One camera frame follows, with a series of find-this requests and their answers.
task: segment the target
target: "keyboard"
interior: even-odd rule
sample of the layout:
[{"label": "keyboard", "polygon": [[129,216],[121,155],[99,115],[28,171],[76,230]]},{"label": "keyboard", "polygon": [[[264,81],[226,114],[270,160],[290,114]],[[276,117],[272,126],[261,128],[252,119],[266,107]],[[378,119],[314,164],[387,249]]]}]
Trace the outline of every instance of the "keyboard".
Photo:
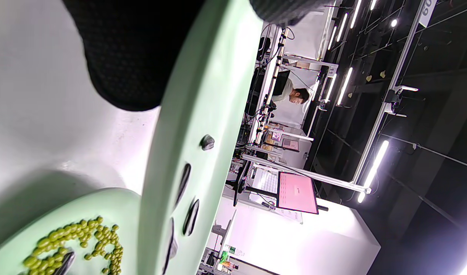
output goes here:
[{"label": "keyboard", "polygon": [[262,176],[264,180],[261,181],[262,185],[260,189],[271,192],[271,193],[277,193],[277,185],[278,185],[277,175],[274,175],[264,170],[262,170],[262,173],[263,173]]}]

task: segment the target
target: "green bead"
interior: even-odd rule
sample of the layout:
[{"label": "green bead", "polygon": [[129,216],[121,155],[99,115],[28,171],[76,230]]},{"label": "green bead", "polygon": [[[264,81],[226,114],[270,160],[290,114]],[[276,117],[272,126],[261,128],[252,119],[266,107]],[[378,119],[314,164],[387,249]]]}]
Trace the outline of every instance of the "green bead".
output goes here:
[{"label": "green bead", "polygon": [[62,238],[64,236],[64,229],[63,228],[59,228],[57,229],[57,233],[58,233],[58,236],[59,238]]},{"label": "green bead", "polygon": [[31,266],[30,269],[37,269],[40,265],[42,264],[42,261],[41,260],[36,260],[36,262]]},{"label": "green bead", "polygon": [[55,273],[55,268],[53,267],[49,267],[45,270],[45,275],[52,275],[53,273]]},{"label": "green bead", "polygon": [[53,231],[52,233],[50,233],[50,235],[48,235],[48,238],[52,241],[52,242],[55,242],[56,240],[58,240],[58,233],[56,231]]},{"label": "green bead", "polygon": [[69,253],[69,250],[66,249],[65,247],[61,247],[61,248],[58,249],[58,253],[62,254],[62,255],[65,255],[65,254]]},{"label": "green bead", "polygon": [[55,262],[62,262],[64,261],[64,255],[60,254],[60,253],[55,253],[55,255],[53,256],[55,258]]},{"label": "green bead", "polygon": [[53,266],[55,264],[54,257],[47,257],[47,261],[48,261],[48,266]]},{"label": "green bead", "polygon": [[40,266],[38,267],[38,270],[45,271],[45,269],[47,269],[47,267],[48,267],[48,261],[43,260],[42,263],[40,264]]},{"label": "green bead", "polygon": [[24,259],[23,264],[24,266],[30,268],[32,265],[34,265],[38,261],[36,257],[29,256],[28,258]]},{"label": "green bead", "polygon": [[62,266],[62,262],[55,262],[55,264],[53,264],[53,268],[55,269],[58,269]]},{"label": "green bead", "polygon": [[38,246],[39,248],[44,248],[44,247],[46,247],[48,244],[50,244],[50,240],[49,240],[48,238],[43,238],[43,239],[41,239],[41,240],[38,242],[37,246]]}]

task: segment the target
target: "monitor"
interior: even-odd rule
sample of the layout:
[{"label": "monitor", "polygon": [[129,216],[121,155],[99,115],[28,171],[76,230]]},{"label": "monitor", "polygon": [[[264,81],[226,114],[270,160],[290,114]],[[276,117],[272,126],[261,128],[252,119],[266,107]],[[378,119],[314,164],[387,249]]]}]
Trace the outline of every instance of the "monitor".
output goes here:
[{"label": "monitor", "polygon": [[279,172],[276,206],[281,209],[318,214],[314,182],[307,176]]},{"label": "monitor", "polygon": [[293,141],[291,139],[283,139],[283,148],[289,149],[289,150],[299,150],[299,142],[298,141]]}]

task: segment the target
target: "white wall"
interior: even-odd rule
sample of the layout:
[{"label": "white wall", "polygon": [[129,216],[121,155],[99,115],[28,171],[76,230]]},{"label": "white wall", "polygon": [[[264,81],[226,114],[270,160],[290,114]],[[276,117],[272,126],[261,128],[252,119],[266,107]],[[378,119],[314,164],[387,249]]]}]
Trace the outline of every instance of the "white wall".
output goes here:
[{"label": "white wall", "polygon": [[[319,200],[329,207],[319,215],[303,214],[303,225],[268,211],[239,204],[230,245],[245,253],[241,260],[280,275],[364,275],[380,245],[352,209]],[[225,225],[232,200],[222,198],[218,224]],[[214,247],[212,234],[208,247]]]}]

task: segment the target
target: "black button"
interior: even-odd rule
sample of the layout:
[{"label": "black button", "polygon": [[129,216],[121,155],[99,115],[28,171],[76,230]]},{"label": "black button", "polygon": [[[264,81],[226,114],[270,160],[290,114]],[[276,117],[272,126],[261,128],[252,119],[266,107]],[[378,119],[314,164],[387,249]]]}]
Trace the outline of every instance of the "black button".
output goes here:
[{"label": "black button", "polygon": [[193,233],[196,218],[198,217],[198,211],[200,209],[200,200],[196,200],[187,212],[186,221],[183,226],[183,234],[190,236]]}]

